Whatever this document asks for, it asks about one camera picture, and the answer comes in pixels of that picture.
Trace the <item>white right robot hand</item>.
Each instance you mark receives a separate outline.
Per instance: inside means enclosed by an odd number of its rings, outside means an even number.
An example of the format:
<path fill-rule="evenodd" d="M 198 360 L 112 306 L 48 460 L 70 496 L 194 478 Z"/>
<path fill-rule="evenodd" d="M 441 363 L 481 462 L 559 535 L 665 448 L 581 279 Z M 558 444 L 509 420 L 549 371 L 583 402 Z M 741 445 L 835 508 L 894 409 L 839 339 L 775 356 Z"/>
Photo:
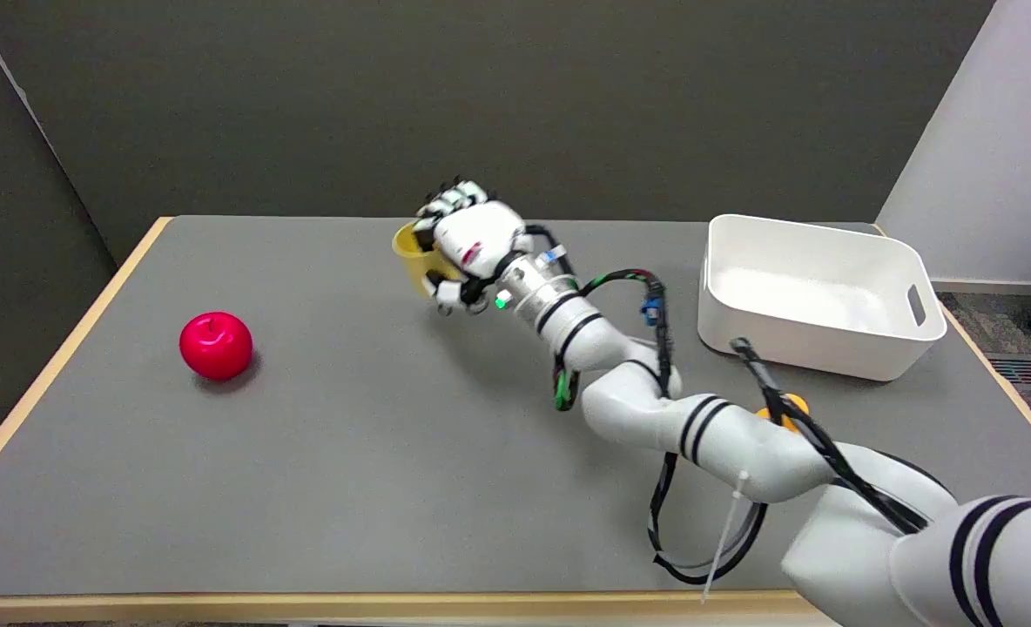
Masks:
<path fill-rule="evenodd" d="M 532 253 L 528 225 L 480 184 L 455 176 L 429 194 L 408 227 L 421 253 L 440 254 L 457 275 L 428 269 L 420 280 L 440 311 L 480 314 L 485 291 L 512 260 Z"/>

